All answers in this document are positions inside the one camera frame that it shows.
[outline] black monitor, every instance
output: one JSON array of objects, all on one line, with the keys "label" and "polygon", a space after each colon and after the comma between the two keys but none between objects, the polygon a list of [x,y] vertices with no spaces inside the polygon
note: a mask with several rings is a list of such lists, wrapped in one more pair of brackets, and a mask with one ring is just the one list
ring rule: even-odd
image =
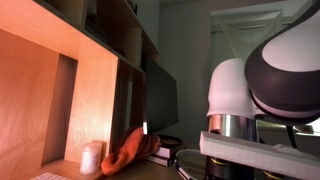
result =
[{"label": "black monitor", "polygon": [[148,134],[179,122],[176,80],[153,60],[145,60]]}]

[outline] cable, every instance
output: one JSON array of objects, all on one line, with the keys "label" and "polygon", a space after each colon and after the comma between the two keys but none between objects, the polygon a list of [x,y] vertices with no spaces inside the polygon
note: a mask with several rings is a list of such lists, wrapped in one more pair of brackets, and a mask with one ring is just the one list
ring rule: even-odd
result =
[{"label": "cable", "polygon": [[297,149],[297,144],[296,144],[296,141],[294,139],[294,134],[293,134],[293,127],[292,126],[286,126],[286,127],[287,127],[287,131],[288,131],[291,145],[293,148]]}]

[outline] book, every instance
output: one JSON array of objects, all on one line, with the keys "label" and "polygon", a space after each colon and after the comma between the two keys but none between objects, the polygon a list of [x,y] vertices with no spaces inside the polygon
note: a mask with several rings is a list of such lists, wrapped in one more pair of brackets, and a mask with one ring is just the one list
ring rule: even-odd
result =
[{"label": "book", "polygon": [[173,158],[165,158],[154,154],[148,156],[147,160],[166,167],[169,167],[174,163]]},{"label": "book", "polygon": [[154,155],[157,156],[161,156],[164,158],[174,158],[176,152],[182,150],[182,149],[186,149],[187,145],[185,143],[182,143],[179,146],[176,147],[172,147],[172,148],[166,148],[166,147],[158,147],[158,150],[156,152],[154,152]]}]

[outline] orange glove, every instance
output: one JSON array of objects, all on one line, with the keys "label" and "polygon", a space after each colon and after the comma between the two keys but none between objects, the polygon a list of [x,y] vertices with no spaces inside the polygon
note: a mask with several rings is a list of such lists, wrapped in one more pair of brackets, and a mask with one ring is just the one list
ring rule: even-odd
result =
[{"label": "orange glove", "polygon": [[141,127],[130,128],[120,141],[120,147],[118,145],[115,152],[110,153],[101,163],[102,172],[110,176],[132,161],[146,159],[157,150],[159,142],[158,136],[144,135]]}]

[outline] wall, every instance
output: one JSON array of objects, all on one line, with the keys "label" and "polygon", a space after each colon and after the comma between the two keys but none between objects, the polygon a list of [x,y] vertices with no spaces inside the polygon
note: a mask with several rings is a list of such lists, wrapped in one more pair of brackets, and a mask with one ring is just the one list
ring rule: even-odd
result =
[{"label": "wall", "polygon": [[198,144],[200,131],[206,130],[211,78],[210,12],[275,1],[201,0],[161,6],[160,65],[177,79],[180,123],[159,133]]},{"label": "wall", "polygon": [[152,42],[159,48],[159,14],[158,0],[133,0],[138,5],[137,17]]}]

